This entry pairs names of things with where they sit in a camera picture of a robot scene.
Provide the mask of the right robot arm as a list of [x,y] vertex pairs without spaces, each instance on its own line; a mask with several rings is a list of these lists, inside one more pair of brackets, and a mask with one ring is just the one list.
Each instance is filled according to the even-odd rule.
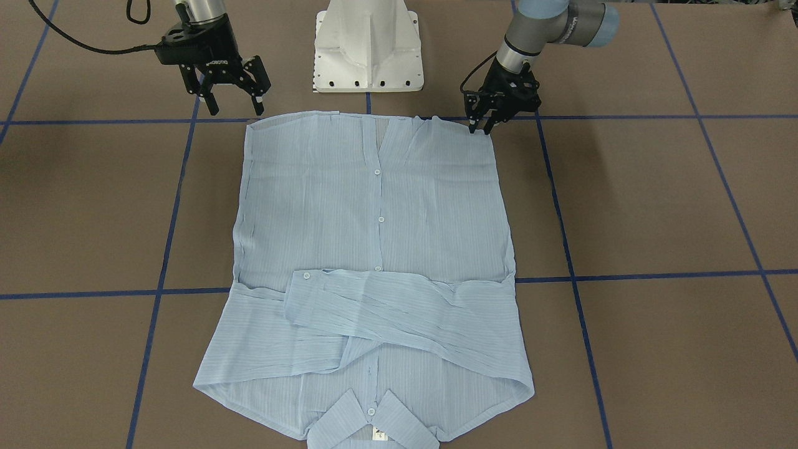
[[223,1],[176,1],[180,21],[162,36],[155,53],[163,65],[179,68],[188,94],[199,97],[211,115],[219,113],[212,89],[235,85],[264,112],[271,81],[259,56],[243,59]]

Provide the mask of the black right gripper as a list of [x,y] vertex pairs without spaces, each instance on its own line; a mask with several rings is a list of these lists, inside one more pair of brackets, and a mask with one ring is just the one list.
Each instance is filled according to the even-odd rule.
[[[189,27],[176,24],[156,44],[156,56],[163,65],[178,66],[185,90],[198,94],[211,116],[219,113],[212,94],[219,84],[243,89],[250,94],[254,113],[264,113],[270,77],[259,55],[243,61],[228,17]],[[201,82],[197,73],[203,75]]]

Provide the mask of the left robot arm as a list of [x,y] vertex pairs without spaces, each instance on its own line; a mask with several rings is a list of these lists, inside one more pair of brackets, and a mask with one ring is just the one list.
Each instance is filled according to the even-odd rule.
[[462,81],[468,130],[485,135],[519,113],[536,113],[541,85],[533,66],[547,45],[604,47],[620,26],[618,9],[599,1],[519,1],[496,52]]

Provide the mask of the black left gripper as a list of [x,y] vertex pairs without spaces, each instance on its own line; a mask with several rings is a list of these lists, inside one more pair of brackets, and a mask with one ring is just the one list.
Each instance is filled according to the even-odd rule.
[[471,134],[477,131],[485,117],[484,135],[490,135],[498,124],[513,119],[519,113],[535,113],[542,104],[539,82],[531,71],[529,62],[523,62],[521,71],[513,73],[502,66],[496,55],[490,55],[481,65],[490,62],[485,80],[474,93],[464,93],[465,117]]

